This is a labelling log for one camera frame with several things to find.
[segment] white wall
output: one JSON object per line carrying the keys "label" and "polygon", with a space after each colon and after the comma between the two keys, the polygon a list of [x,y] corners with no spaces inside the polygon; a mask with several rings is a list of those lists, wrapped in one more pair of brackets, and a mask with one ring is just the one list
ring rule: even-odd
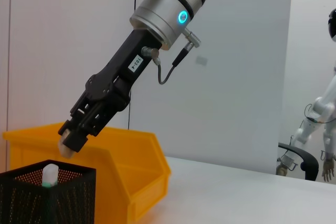
{"label": "white wall", "polygon": [[[289,143],[304,118],[304,108],[323,95],[333,77],[336,44],[328,33],[328,16],[335,8],[335,0],[292,0],[280,142]],[[313,133],[307,144],[307,151],[319,160],[320,182],[323,128]],[[304,172],[298,167],[288,176],[304,178]]]}
{"label": "white wall", "polygon": [[9,0],[0,0],[0,173],[6,169],[6,143],[2,132],[7,121]]}
{"label": "white wall", "polygon": [[[118,50],[134,0],[12,0],[9,129],[70,118],[70,109]],[[110,126],[127,127],[128,109]]]}
{"label": "white wall", "polygon": [[[289,12],[290,0],[207,0],[190,24],[202,47],[162,87],[148,66],[130,127],[155,132],[168,156],[274,173]],[[161,53],[164,74],[185,42]]]}

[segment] white cap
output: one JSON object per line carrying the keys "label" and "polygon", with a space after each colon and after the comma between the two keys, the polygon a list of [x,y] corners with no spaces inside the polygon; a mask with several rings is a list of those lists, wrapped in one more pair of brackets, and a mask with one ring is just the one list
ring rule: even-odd
{"label": "white cap", "polygon": [[49,164],[43,168],[42,172],[42,185],[43,186],[53,186],[57,184],[58,180],[58,166],[54,164]]}

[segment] white robot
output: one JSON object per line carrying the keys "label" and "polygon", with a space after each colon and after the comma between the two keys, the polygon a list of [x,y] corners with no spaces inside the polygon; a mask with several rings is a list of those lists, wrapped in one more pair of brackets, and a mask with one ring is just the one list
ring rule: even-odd
{"label": "white robot", "polygon": [[[333,41],[336,42],[336,9],[329,15],[329,33]],[[322,177],[324,181],[331,180],[334,177],[334,148],[336,144],[336,75],[330,82],[327,90],[322,97],[318,97],[308,111],[305,111],[305,118],[299,129],[292,137],[290,145],[300,149],[305,148],[305,144],[311,138],[311,134],[319,127],[324,125],[323,141],[325,149],[325,159],[323,164]],[[277,167],[277,175],[286,176],[287,170],[292,166],[294,160],[298,157],[293,152],[286,152],[280,159],[280,165]]]}

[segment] black mesh pen holder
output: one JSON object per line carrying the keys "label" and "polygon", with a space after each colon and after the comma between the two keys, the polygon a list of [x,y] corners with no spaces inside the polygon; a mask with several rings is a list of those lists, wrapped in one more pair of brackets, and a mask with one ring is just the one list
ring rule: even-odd
{"label": "black mesh pen holder", "polygon": [[[58,184],[42,187],[42,170],[59,167]],[[44,161],[0,174],[0,224],[93,224],[96,170]]]}

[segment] cable connector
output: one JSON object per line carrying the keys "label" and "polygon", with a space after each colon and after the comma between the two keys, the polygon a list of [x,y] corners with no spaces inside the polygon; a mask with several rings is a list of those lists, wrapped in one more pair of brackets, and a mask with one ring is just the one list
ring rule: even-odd
{"label": "cable connector", "polygon": [[176,57],[176,59],[173,61],[173,66],[176,68],[177,65],[181,63],[181,61],[189,54],[191,49],[193,49],[194,44],[192,42],[188,42],[187,45],[181,50],[179,55]]}
{"label": "cable connector", "polygon": [[145,57],[151,57],[155,65],[160,65],[161,60],[159,58],[159,50],[156,48],[150,48],[150,47],[143,47],[141,49],[141,54]]}
{"label": "cable connector", "polygon": [[201,40],[188,28],[185,28],[182,33],[185,36],[185,38],[189,40],[189,42],[194,44],[196,48],[201,46],[201,43],[202,43]]}

